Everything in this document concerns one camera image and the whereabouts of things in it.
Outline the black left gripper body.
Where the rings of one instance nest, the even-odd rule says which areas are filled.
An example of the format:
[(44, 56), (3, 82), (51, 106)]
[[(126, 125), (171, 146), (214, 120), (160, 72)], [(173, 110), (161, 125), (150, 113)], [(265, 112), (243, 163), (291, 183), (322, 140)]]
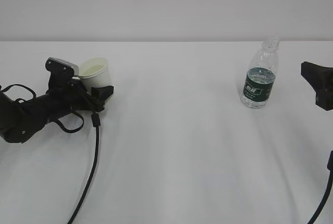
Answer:
[(47, 94), (69, 109), (101, 112), (106, 102), (94, 99), (79, 80), (71, 80), (63, 89), (47, 90)]

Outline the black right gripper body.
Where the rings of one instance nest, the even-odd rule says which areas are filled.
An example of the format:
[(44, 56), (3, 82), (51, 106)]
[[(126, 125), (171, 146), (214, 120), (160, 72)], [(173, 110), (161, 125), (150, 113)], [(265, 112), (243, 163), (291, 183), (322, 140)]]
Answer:
[(332, 91), (325, 89), (316, 91), (315, 103), (324, 110), (332, 110)]

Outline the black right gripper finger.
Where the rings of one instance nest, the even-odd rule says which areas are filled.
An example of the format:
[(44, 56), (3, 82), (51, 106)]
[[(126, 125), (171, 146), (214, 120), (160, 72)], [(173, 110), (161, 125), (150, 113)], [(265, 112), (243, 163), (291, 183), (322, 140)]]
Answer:
[(301, 64), (301, 75), (315, 92), (332, 92), (332, 67), (305, 61)]

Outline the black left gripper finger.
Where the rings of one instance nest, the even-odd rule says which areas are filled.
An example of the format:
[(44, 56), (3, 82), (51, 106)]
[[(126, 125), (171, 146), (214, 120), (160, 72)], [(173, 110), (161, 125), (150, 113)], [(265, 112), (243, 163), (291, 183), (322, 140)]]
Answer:
[(100, 88), (96, 87), (91, 88), (91, 96), (100, 102), (106, 102), (109, 98), (112, 97), (113, 93), (114, 93), (113, 85), (108, 85)]

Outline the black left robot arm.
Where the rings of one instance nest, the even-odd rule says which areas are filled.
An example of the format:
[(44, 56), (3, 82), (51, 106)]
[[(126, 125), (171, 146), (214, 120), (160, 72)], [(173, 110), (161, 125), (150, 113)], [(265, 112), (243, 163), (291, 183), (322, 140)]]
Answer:
[[(28, 90), (32, 98), (11, 99), (6, 92), (14, 86)], [(113, 85), (92, 87), (91, 93), (88, 93), (83, 83), (74, 79), (63, 86), (49, 88), (41, 96), (36, 96), (36, 93), (25, 85), (9, 85), (1, 89), (1, 138), (8, 143), (24, 143), (52, 122), (65, 133), (76, 133), (84, 126), (84, 118), (79, 111), (90, 111), (93, 126), (99, 126), (97, 114), (105, 109), (106, 101), (113, 93)], [(60, 121), (60, 118), (70, 114), (82, 120), (79, 127), (68, 129)]]

